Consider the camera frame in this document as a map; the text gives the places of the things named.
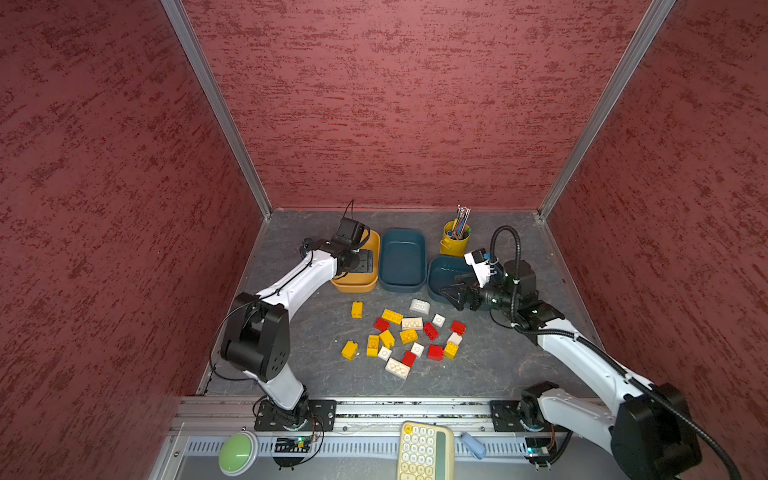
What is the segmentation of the yellow rectangular bin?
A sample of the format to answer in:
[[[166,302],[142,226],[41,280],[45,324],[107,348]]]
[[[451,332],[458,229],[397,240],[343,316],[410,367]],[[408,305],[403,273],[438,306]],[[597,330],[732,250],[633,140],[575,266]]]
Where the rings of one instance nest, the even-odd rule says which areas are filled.
[[[372,291],[379,279],[379,255],[381,239],[376,231],[370,232],[368,241],[361,249],[372,250],[375,255],[374,271],[369,274],[346,274],[343,277],[334,278],[331,283],[342,293],[367,293]]]

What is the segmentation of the white curved lego top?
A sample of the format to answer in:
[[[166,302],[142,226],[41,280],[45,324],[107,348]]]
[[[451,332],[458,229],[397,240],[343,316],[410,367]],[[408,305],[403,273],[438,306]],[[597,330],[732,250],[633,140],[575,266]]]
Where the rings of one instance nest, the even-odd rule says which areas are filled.
[[[429,302],[419,299],[412,299],[410,302],[409,310],[418,315],[428,315],[431,305]]]

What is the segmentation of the long yellow lego top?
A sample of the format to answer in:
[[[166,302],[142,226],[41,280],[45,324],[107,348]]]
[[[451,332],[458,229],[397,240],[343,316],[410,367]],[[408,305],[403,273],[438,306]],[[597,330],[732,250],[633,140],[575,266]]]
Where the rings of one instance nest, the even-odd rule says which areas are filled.
[[[403,315],[393,310],[385,309],[381,315],[381,318],[392,324],[401,325],[403,320]]]

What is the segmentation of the white long lego bottom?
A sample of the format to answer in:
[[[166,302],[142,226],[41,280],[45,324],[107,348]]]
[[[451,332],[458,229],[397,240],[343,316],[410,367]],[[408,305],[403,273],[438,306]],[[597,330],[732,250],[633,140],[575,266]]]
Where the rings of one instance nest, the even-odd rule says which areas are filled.
[[[393,358],[390,358],[385,365],[386,372],[403,380],[408,378],[410,370],[411,368],[409,366]]]

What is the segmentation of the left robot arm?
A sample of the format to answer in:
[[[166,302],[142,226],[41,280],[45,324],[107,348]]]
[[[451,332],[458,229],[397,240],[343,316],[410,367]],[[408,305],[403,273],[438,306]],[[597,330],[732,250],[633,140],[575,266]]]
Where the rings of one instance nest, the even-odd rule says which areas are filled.
[[[287,274],[254,295],[241,294],[224,322],[221,358],[258,383],[273,405],[293,411],[305,397],[305,386],[288,365],[290,321],[324,284],[354,270],[368,241],[339,237],[307,246],[305,257]]]

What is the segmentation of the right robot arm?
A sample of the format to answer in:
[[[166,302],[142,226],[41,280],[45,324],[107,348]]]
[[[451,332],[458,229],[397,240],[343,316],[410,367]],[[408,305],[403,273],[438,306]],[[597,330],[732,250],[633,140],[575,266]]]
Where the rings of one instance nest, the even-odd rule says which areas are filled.
[[[525,389],[516,416],[528,431],[560,426],[612,455],[630,479],[673,479],[702,460],[682,393],[656,385],[613,359],[539,297],[536,275],[515,266],[469,259],[471,272],[458,275],[439,293],[456,309],[482,307],[500,313],[505,327],[529,339],[567,366],[600,399],[595,405],[544,381]]]

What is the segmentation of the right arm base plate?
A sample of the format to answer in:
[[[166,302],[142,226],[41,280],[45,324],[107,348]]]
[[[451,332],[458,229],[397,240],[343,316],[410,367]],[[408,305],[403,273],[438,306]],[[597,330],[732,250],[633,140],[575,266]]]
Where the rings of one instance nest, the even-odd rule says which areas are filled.
[[[490,419],[495,432],[522,432],[527,434],[565,433],[567,429],[548,422],[534,400],[491,400]]]

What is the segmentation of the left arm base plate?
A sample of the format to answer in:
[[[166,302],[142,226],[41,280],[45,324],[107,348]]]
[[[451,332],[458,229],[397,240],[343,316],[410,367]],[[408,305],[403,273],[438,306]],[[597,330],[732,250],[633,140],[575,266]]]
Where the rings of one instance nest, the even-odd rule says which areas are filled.
[[[271,400],[263,401],[255,410],[257,432],[307,432],[334,429],[337,402],[302,398],[293,409],[283,409]]]

